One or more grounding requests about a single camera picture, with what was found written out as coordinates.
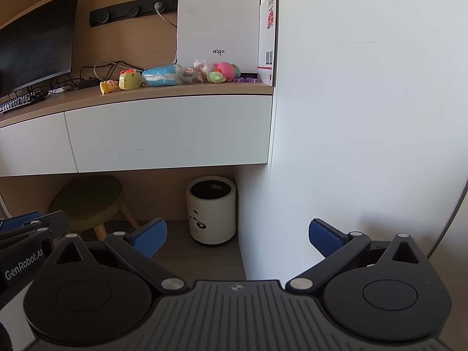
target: white computer tower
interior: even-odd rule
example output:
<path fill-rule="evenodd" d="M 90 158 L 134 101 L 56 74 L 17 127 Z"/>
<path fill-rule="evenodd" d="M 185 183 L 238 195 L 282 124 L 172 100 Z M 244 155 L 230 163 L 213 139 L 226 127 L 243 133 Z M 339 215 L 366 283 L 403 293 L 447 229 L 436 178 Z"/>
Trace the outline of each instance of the white computer tower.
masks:
<path fill-rule="evenodd" d="M 236 64 L 257 72 L 260 0 L 179 0 L 177 59 Z"/>

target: triangular cutout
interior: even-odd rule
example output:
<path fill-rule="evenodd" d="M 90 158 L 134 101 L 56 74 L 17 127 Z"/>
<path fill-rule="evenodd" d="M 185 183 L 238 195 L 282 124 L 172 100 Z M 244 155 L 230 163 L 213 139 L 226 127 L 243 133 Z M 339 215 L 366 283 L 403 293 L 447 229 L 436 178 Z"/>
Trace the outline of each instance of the triangular cutout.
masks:
<path fill-rule="evenodd" d="M 67 264 L 69 262 L 82 261 L 78 249 L 74 243 L 67 244 L 59 259 L 56 261 L 56 264 Z"/>
<path fill-rule="evenodd" d="M 396 250 L 395 254 L 393 255 L 393 259 L 395 261 L 401 262 L 410 262 L 411 264 L 419 264 L 419 261 L 416 255 L 411 250 L 411 247 L 408 243 L 402 242 L 400 246 Z"/>

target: panda face design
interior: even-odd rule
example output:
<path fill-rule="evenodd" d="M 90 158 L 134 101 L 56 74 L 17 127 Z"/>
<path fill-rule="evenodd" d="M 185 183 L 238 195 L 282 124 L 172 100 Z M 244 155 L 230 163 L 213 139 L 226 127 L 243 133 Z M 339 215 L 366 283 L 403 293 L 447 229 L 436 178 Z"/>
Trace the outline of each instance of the panda face design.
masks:
<path fill-rule="evenodd" d="M 203 222 L 200 222 L 195 216 L 190 216 L 190 219 L 193 219 L 196 223 L 197 223 L 197 227 L 199 229 L 206 229 L 207 225 Z"/>

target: drawer front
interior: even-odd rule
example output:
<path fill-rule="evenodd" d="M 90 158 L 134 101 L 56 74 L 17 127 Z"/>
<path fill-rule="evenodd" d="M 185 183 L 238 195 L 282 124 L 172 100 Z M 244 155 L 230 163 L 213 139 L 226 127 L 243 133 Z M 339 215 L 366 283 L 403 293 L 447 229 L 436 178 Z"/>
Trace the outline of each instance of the drawer front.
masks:
<path fill-rule="evenodd" d="M 76 172 L 64 113 L 0 128 L 0 176 Z"/>
<path fill-rule="evenodd" d="M 66 112 L 79 172 L 268 162 L 272 96 L 146 99 Z"/>

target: qr code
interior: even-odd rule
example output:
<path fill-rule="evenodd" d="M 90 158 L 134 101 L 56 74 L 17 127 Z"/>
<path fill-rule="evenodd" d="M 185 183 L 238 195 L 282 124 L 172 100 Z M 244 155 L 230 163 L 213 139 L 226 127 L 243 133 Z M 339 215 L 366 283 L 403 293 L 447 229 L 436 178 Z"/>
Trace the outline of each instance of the qr code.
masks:
<path fill-rule="evenodd" d="M 273 51 L 266 52 L 266 62 L 265 64 L 273 64 Z"/>

